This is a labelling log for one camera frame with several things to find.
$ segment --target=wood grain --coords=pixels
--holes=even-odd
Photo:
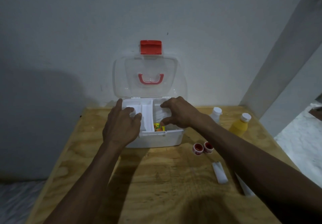
[[[221,125],[229,128],[241,106],[221,106]],[[198,110],[210,114],[210,107]],[[110,109],[85,109],[26,223],[42,223],[82,175],[102,144]],[[256,118],[244,139],[296,168]],[[188,128],[175,147],[124,149],[94,223],[279,223],[257,198],[243,196],[235,176],[217,153],[195,156],[204,139]],[[221,161],[228,184],[219,185],[211,163]]]

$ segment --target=forearm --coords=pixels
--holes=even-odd
[[[120,151],[105,142],[90,166],[44,222],[90,223],[102,201]]]
[[[201,114],[193,128],[267,205],[278,201],[321,211],[320,187],[297,170],[230,133],[207,115]]]

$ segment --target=white cap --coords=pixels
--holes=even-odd
[[[212,110],[212,112],[216,115],[221,115],[222,114],[222,109],[219,107],[214,107],[214,109]]]
[[[249,122],[251,120],[252,116],[248,113],[242,113],[240,120],[243,122]]]

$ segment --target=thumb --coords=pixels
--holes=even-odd
[[[133,118],[133,122],[135,125],[141,127],[141,119],[142,119],[142,114],[141,113],[137,113],[134,118]]]
[[[160,121],[160,124],[161,126],[166,126],[168,124],[173,124],[174,123],[174,117],[166,117],[166,118],[163,118],[161,121]]]

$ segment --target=left hand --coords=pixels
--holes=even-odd
[[[142,114],[138,113],[131,118],[130,113],[133,111],[134,108],[131,107],[122,110],[122,99],[116,102],[103,129],[104,143],[113,144],[117,149],[122,150],[138,137]]]

